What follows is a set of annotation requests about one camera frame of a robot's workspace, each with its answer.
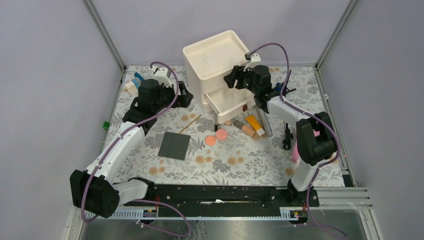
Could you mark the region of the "white drawer organizer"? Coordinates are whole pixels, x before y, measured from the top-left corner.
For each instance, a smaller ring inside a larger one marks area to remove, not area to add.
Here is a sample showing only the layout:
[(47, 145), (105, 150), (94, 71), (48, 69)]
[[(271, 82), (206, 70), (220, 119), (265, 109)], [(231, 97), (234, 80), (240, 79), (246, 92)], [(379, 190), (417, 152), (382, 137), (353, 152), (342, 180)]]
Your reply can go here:
[(213, 111), (223, 124), (255, 105), (246, 89), (229, 88), (224, 77), (234, 66), (247, 63), (246, 45), (233, 30), (226, 30), (182, 49), (188, 90), (205, 113)]

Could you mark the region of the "pink round makeup puff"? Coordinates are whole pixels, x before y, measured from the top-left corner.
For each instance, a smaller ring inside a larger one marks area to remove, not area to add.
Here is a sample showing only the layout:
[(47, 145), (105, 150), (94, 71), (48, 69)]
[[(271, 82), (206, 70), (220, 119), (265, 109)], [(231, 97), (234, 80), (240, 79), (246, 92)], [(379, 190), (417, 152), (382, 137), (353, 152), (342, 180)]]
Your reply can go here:
[(227, 139), (228, 137), (228, 133), (225, 129), (218, 129), (215, 132), (215, 137), (219, 140), (219, 141), (224, 141)]

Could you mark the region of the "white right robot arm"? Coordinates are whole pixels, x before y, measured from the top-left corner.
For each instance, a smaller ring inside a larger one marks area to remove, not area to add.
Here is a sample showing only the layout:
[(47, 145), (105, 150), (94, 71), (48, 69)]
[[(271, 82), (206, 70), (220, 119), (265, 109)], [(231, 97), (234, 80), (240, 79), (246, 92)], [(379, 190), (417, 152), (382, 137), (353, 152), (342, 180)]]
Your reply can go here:
[(273, 86), (271, 73), (265, 65), (254, 68), (236, 65), (223, 79), (230, 89), (249, 90), (259, 109), (295, 128), (301, 161), (287, 185), (292, 189), (287, 191), (286, 198), (293, 206), (301, 205), (307, 199), (305, 191), (313, 186), (320, 168), (331, 164), (341, 154), (341, 142), (330, 116), (325, 111), (311, 113), (291, 103), (285, 97), (287, 83), (282, 83), (280, 89)]

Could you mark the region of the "clear black mascara tube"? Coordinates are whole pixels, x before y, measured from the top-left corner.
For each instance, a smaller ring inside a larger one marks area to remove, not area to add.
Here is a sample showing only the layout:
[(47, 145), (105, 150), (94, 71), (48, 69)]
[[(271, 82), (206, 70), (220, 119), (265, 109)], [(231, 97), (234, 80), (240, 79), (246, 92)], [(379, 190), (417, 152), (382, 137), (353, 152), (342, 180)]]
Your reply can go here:
[(215, 115), (214, 116), (214, 132), (217, 132), (219, 129), (219, 125), (218, 125), (218, 116)]

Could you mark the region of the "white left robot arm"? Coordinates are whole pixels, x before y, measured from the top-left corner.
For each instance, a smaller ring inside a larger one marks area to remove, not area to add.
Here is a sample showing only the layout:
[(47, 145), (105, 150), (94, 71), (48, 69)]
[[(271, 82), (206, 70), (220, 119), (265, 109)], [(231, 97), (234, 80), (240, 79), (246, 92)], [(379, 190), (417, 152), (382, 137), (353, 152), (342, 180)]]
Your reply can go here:
[(118, 132), (106, 149), (85, 170), (70, 175), (72, 203), (80, 208), (109, 218), (119, 205), (138, 200), (148, 206), (155, 200), (155, 184), (142, 177), (126, 182), (115, 181), (118, 170), (129, 153), (143, 140), (157, 122), (158, 113), (169, 108), (189, 107), (193, 95), (183, 81), (176, 92), (172, 86), (156, 79), (143, 80)]

